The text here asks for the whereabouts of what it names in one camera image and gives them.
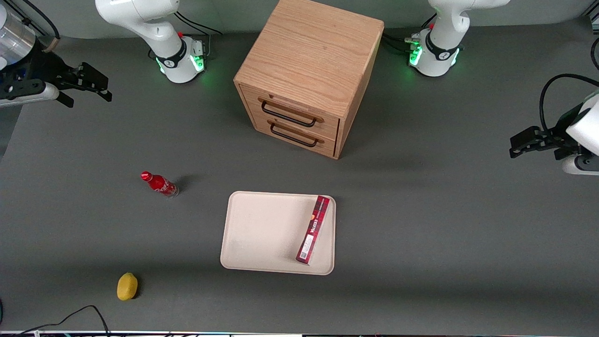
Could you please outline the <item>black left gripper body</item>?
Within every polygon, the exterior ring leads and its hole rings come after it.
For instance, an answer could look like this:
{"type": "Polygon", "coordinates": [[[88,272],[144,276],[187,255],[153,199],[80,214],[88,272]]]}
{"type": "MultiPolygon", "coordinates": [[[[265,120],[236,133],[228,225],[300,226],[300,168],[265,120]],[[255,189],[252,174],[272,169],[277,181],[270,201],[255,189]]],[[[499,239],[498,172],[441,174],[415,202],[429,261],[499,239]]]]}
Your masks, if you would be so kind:
{"type": "Polygon", "coordinates": [[[539,116],[541,120],[541,135],[543,141],[539,144],[538,151],[555,150],[554,156],[556,160],[565,159],[569,155],[585,155],[586,150],[579,144],[578,141],[569,136],[566,132],[580,113],[582,105],[576,105],[569,111],[563,113],[558,118],[555,126],[548,128],[545,120],[545,109],[540,105],[539,116]]]}

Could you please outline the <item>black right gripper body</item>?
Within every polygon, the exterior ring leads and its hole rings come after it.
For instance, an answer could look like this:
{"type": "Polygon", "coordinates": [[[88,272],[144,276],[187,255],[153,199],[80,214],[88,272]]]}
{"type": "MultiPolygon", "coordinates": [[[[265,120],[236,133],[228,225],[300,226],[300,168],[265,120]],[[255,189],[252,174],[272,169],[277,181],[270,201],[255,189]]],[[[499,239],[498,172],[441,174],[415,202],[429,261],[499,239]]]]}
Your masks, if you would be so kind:
{"type": "Polygon", "coordinates": [[[33,51],[1,71],[2,100],[57,100],[63,81],[79,85],[77,69],[55,53],[33,51]]]}

